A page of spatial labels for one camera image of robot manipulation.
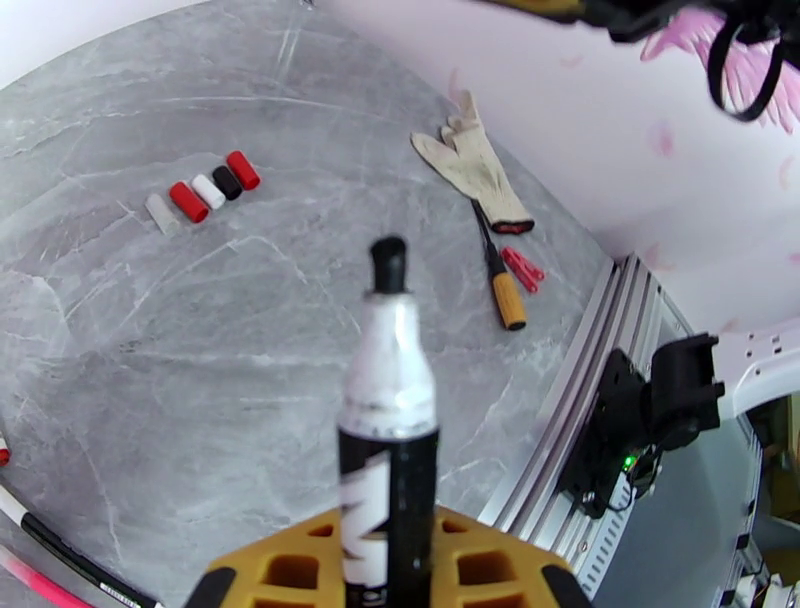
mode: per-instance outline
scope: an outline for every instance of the gray marble surface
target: gray marble surface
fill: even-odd
[[[369,243],[411,248],[439,387],[440,498],[476,516],[559,369],[603,255],[500,152],[548,273],[500,330],[469,204],[408,143],[449,104],[296,0],[212,2],[0,91],[5,483],[81,551],[181,605],[213,557],[332,506],[334,413]],[[150,192],[244,150],[262,186],[167,239]],[[96,606],[13,528],[0,542]],[[0,574],[0,607],[45,603]]]

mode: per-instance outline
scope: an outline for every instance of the pink wing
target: pink wing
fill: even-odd
[[[666,28],[647,38],[641,60],[652,61],[667,49],[677,47],[696,55],[707,68],[711,44],[721,27],[722,19],[712,13],[696,8],[684,9]],[[727,103],[738,109],[750,105],[764,81],[773,46],[775,42],[751,46],[738,42],[733,44],[723,74]],[[788,63],[783,66],[772,101],[759,118],[762,125],[767,120],[780,125],[787,133],[792,133],[795,123],[800,121],[800,72]]]

